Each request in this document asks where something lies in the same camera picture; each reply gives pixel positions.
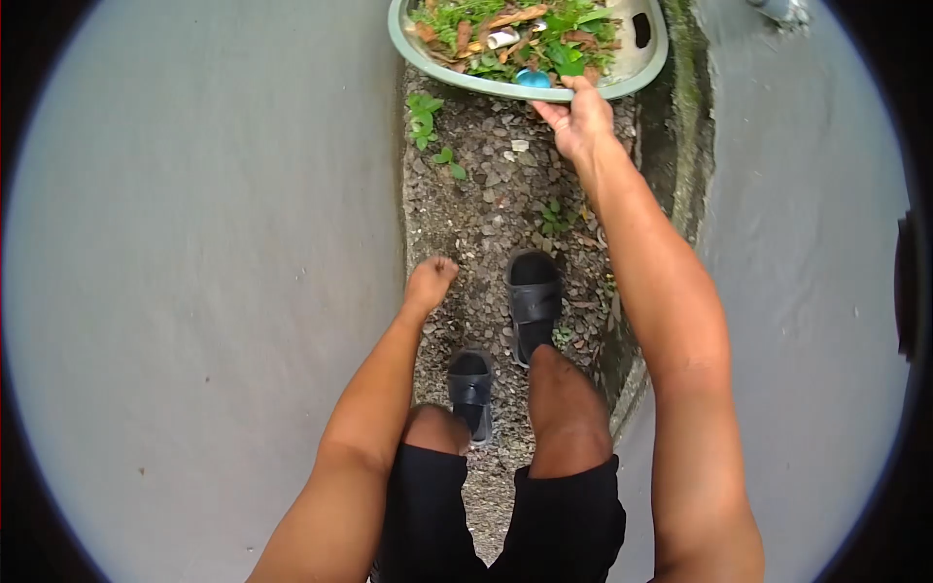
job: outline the blue plastic piece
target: blue plastic piece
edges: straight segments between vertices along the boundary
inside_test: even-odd
[[[522,69],[518,72],[518,75],[515,76],[515,80],[519,85],[524,85],[525,87],[537,87],[540,89],[550,88],[550,77],[543,71]]]

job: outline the black shorts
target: black shorts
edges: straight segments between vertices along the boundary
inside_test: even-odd
[[[625,537],[619,457],[575,476],[515,472],[515,507],[502,554],[476,556],[460,489],[467,459],[402,444],[385,503],[373,583],[606,581]]]

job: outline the hand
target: hand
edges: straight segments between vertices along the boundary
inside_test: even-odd
[[[603,138],[615,140],[612,106],[584,76],[563,76],[561,82],[577,92],[569,109],[544,102],[531,102],[531,105],[554,129],[557,149],[577,164]]]
[[[460,268],[452,259],[433,256],[425,259],[414,268],[405,286],[403,308],[412,310],[419,317],[427,315],[437,308],[447,295],[453,278]]]

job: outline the basin handle hole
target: basin handle hole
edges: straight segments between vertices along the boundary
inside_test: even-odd
[[[643,49],[651,42],[651,23],[648,21],[648,15],[639,12],[632,17],[632,24],[635,26],[635,46]]]

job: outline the person's right arm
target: person's right arm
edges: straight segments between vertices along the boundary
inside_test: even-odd
[[[571,110],[534,106],[606,231],[622,305],[654,386],[656,580],[762,580],[716,287],[613,135],[612,108],[585,78],[564,84],[577,91]]]

